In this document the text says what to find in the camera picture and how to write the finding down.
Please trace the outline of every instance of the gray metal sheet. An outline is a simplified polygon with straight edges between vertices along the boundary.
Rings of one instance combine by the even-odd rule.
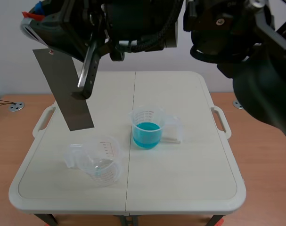
[[[33,52],[70,131],[93,128],[86,100],[72,97],[78,84],[72,58],[56,50],[53,55],[49,49],[34,49]]]

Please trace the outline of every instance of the wooden surface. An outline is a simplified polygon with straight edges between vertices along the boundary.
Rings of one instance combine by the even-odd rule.
[[[245,180],[247,198],[223,226],[286,226],[286,138],[278,130],[236,109],[232,93],[212,94],[232,129],[230,145]],[[8,200],[9,186],[32,142],[32,130],[51,95],[5,96],[24,101],[25,108],[11,113],[0,107],[0,226],[43,226],[34,215],[16,210]],[[209,216],[141,216],[140,226],[203,226]],[[56,215],[60,226],[119,226],[113,216]]]

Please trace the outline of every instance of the robotic arm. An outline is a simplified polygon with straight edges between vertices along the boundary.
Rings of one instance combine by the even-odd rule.
[[[29,38],[83,62],[78,84],[70,90],[73,99],[83,101],[91,96],[102,56],[123,61],[125,52],[176,47],[182,4],[183,0],[44,0],[24,13],[21,29]],[[286,135],[286,22],[275,31],[268,1],[186,0],[183,25],[191,32],[191,56],[217,64],[233,79],[244,109]],[[59,99],[54,91],[60,84],[49,85]]]

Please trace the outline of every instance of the red tag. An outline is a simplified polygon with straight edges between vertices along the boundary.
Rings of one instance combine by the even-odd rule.
[[[45,17],[43,15],[36,15],[33,13],[27,13],[27,12],[22,12],[22,15],[24,15],[24,18],[32,18],[32,19],[37,20],[37,21],[41,21]]]

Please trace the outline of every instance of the empty measuring cup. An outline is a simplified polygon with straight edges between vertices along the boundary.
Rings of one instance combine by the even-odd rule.
[[[81,169],[100,186],[114,183],[121,174],[121,153],[112,137],[92,137],[90,142],[70,145],[64,159],[69,168]]]
[[[183,128],[179,118],[167,115],[156,106],[140,106],[129,113],[132,121],[132,136],[134,142],[143,148],[155,147],[162,138],[163,129],[167,125],[175,126],[176,141],[182,142]]]

